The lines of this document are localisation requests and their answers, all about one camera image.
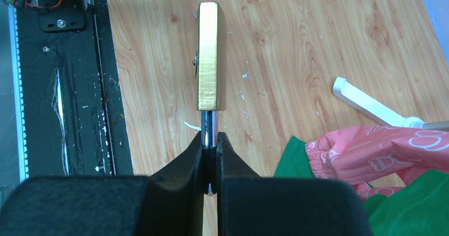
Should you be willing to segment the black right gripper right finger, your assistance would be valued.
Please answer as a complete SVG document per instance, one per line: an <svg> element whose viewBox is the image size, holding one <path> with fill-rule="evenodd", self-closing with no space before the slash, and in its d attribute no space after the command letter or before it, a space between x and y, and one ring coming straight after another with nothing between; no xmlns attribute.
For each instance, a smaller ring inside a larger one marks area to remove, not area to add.
<svg viewBox="0 0 449 236"><path fill-rule="evenodd" d="M332 179L261 177L218 134L219 235L371 235L360 198Z"/></svg>

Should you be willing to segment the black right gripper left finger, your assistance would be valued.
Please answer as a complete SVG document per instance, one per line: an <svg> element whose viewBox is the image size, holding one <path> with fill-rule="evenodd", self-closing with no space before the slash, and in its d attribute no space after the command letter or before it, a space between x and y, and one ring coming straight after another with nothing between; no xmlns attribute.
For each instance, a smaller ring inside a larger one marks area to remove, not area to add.
<svg viewBox="0 0 449 236"><path fill-rule="evenodd" d="M33 177L1 208L1 235L201 235L201 136L151 176Z"/></svg>

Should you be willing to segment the large brass padlock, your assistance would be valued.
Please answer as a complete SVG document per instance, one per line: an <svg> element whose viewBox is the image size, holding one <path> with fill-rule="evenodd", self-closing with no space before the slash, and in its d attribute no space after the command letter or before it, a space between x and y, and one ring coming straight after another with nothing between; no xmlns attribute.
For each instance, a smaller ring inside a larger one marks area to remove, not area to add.
<svg viewBox="0 0 449 236"><path fill-rule="evenodd" d="M226 108L226 17L217 2L201 2L197 11L195 79L197 110L201 112L204 193L217 192L215 158L218 112Z"/></svg>

